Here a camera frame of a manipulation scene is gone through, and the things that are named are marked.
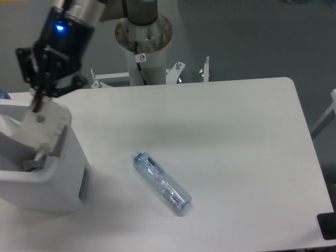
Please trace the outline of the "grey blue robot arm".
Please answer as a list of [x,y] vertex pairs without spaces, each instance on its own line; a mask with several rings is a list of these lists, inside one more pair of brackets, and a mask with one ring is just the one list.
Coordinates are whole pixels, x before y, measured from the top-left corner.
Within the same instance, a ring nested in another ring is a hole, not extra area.
[[37,113],[43,98],[58,98],[82,88],[81,59],[99,22],[127,18],[137,26],[158,16],[157,1],[55,1],[38,40],[17,48],[23,80],[34,90],[30,109]]

